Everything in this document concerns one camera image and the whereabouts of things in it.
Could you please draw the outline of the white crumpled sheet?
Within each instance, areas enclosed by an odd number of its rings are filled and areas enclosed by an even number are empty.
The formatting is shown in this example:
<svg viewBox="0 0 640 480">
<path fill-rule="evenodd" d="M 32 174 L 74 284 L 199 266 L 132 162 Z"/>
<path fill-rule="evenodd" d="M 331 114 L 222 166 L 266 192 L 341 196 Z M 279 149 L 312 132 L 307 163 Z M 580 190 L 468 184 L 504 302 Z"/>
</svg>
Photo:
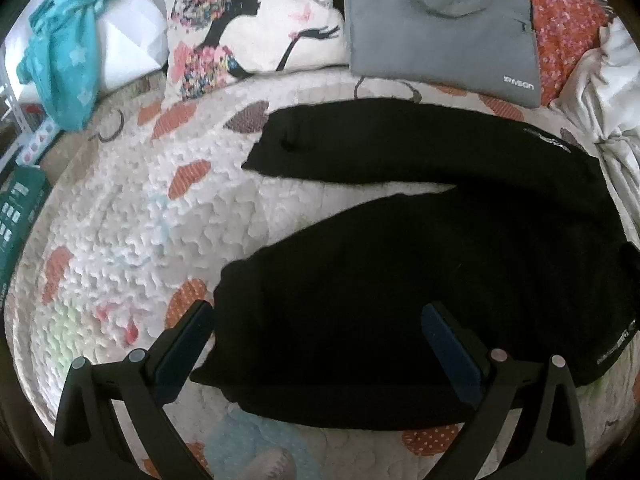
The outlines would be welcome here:
<svg viewBox="0 0 640 480">
<path fill-rule="evenodd" d="M 620 204 L 639 226 L 639 50 L 620 18 L 599 30 L 551 103 L 596 146 Z"/>
</svg>

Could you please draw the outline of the red floral pillow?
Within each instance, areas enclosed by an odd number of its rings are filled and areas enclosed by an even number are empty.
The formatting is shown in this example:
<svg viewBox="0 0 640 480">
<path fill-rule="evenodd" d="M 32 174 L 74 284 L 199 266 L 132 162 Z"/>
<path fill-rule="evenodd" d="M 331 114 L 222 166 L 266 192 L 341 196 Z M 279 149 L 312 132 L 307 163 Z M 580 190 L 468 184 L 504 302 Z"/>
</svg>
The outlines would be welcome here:
<svg viewBox="0 0 640 480">
<path fill-rule="evenodd" d="M 597 0 L 532 0 L 538 42 L 541 104 L 556 99 L 582 56 L 608 24 Z"/>
</svg>

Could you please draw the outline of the patterned long box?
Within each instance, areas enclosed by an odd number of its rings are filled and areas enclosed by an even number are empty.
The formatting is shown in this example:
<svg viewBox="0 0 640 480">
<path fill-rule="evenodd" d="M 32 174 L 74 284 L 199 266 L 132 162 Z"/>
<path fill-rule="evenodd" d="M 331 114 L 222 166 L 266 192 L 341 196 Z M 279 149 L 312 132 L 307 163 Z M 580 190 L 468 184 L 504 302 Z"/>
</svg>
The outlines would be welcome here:
<svg viewBox="0 0 640 480">
<path fill-rule="evenodd" d="M 25 167 L 36 166 L 60 132 L 60 126 L 51 117 L 44 118 L 17 154 L 15 159 L 17 165 Z"/>
</svg>

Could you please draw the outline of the heart pattern quilted bedspread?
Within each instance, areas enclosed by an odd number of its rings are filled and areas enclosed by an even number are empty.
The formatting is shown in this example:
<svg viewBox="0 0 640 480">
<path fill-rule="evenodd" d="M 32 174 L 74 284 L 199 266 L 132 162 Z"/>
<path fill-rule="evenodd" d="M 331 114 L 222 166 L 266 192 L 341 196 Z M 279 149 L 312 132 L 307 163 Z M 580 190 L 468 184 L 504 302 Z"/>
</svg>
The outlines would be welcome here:
<svg viewBox="0 0 640 480">
<path fill-rule="evenodd" d="M 266 115 L 281 107 L 395 98 L 529 122 L 593 145 L 564 116 L 415 82 L 358 81 L 320 70 L 235 84 L 163 105 L 165 78 L 108 98 L 86 133 L 65 135 L 64 158 L 32 227 L 4 307 L 6 341 L 24 396 L 46 428 L 70 362 L 119 361 L 149 348 L 191 302 L 212 300 L 222 267 L 366 200 L 445 189 L 437 184 L 341 186 L 264 179 L 241 164 Z M 588 463 L 639 417 L 639 334 L 613 367 L 578 389 Z M 215 479 L 419 479 L 458 427 L 371 432 L 312 429 L 246 414 L 189 382 L 170 421 Z"/>
</svg>

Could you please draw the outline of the black pants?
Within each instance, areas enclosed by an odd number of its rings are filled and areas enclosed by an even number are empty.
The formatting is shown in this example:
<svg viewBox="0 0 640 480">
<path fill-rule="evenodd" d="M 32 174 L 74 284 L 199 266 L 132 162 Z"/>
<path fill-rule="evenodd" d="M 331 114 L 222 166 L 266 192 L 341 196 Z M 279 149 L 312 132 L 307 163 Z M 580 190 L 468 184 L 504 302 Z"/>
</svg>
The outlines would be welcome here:
<svg viewBox="0 0 640 480">
<path fill-rule="evenodd" d="M 639 253 L 596 158 L 472 110 L 365 99 L 273 112 L 244 164 L 341 184 L 440 183 L 334 214 L 227 264 L 191 377 L 307 426 L 463 422 L 492 350 L 601 377 L 638 327 Z"/>
</svg>

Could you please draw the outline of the floral girl print pillow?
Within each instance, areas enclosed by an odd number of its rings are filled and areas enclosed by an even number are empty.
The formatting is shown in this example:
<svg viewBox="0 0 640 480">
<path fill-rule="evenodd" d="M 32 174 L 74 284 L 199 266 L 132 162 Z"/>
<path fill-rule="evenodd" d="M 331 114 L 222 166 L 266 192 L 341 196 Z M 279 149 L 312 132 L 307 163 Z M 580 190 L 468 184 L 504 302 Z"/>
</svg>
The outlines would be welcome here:
<svg viewBox="0 0 640 480">
<path fill-rule="evenodd" d="M 164 0 L 165 102 L 194 100 L 254 75 L 344 65 L 333 0 Z"/>
</svg>

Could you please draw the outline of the teal star cloth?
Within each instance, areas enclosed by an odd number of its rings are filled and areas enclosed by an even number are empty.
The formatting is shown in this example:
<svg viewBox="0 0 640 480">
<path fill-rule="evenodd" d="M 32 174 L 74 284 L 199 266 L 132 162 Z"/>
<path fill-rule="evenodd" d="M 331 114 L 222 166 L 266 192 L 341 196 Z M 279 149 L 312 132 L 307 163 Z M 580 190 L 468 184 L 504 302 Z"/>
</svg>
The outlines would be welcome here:
<svg viewBox="0 0 640 480">
<path fill-rule="evenodd" d="M 33 84 L 63 130 L 85 128 L 100 91 L 102 55 L 96 21 L 110 0 L 43 0 L 29 17 L 32 36 L 16 76 Z"/>
</svg>

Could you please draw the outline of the green cardboard box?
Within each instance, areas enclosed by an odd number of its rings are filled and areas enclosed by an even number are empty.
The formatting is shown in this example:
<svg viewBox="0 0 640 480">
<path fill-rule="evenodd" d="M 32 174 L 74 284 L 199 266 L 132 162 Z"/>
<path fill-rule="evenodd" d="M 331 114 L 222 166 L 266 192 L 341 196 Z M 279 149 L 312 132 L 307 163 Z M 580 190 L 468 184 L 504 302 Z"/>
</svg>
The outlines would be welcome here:
<svg viewBox="0 0 640 480">
<path fill-rule="evenodd" d="M 50 192 L 46 174 L 38 167 L 17 166 L 1 193 L 1 292 L 11 276 L 29 233 Z"/>
</svg>

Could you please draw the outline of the white pillow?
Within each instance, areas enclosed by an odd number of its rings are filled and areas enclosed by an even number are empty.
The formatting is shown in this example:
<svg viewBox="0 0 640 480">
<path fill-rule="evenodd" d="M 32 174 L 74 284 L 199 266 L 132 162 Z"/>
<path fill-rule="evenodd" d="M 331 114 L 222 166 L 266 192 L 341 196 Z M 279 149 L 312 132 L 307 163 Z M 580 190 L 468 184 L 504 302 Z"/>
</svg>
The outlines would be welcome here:
<svg viewBox="0 0 640 480">
<path fill-rule="evenodd" d="M 6 72 L 18 102 L 39 103 L 33 84 L 18 81 L 17 64 L 32 36 L 29 17 L 43 0 L 29 0 L 4 40 Z M 165 14 L 154 0 L 108 0 L 96 22 L 101 48 L 100 95 L 107 96 L 162 68 L 168 58 Z"/>
</svg>

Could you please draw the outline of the grey laptop bag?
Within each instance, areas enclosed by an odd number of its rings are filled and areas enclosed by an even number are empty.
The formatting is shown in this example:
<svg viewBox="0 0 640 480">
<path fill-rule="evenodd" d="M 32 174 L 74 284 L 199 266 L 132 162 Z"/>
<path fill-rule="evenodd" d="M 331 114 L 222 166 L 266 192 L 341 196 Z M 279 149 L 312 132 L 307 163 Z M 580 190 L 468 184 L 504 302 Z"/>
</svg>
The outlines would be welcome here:
<svg viewBox="0 0 640 480">
<path fill-rule="evenodd" d="M 358 76 L 541 103 L 532 0 L 344 0 Z"/>
</svg>

